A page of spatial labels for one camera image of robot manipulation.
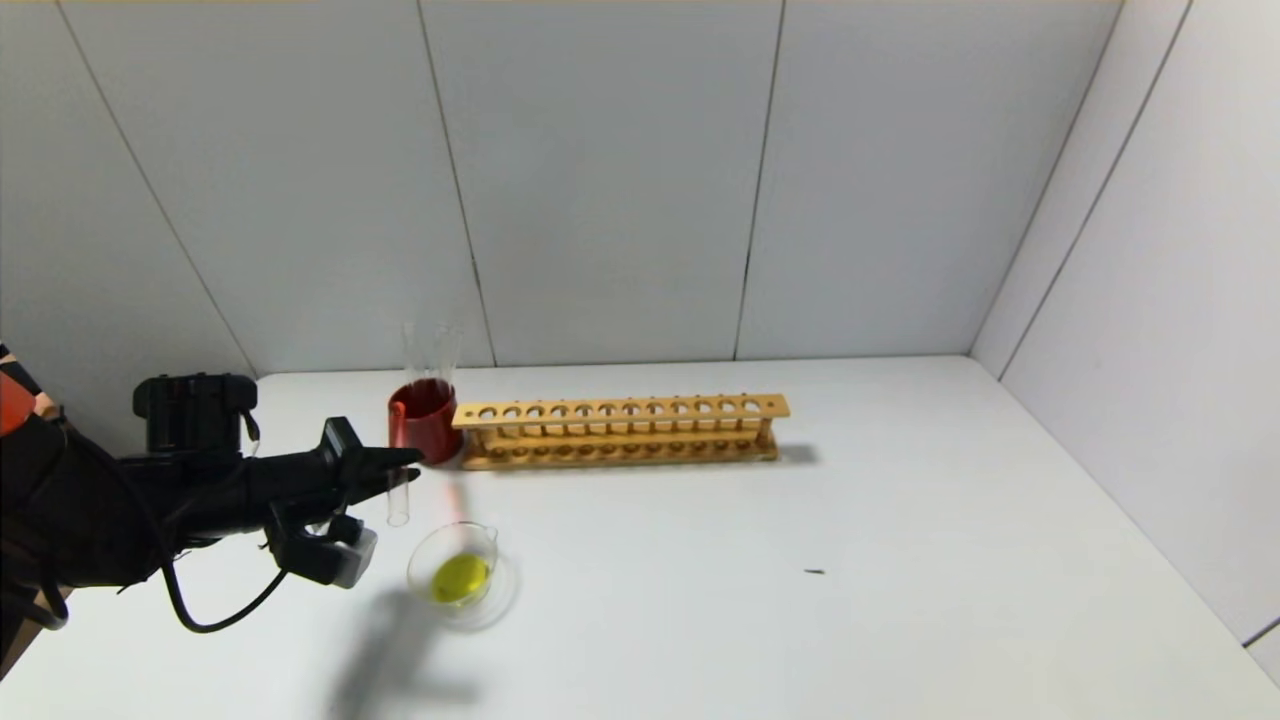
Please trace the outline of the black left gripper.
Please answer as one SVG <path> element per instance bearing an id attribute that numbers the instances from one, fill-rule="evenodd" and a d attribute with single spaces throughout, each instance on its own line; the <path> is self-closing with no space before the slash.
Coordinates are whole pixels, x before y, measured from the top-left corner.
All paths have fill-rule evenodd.
<path id="1" fill-rule="evenodd" d="M 314 448 L 256 457 L 244 470 L 244 529 L 282 519 L 288 528 L 329 521 L 351 506 L 389 495 L 406 506 L 421 471 L 416 448 L 364 447 L 343 416 L 325 420 Z"/>

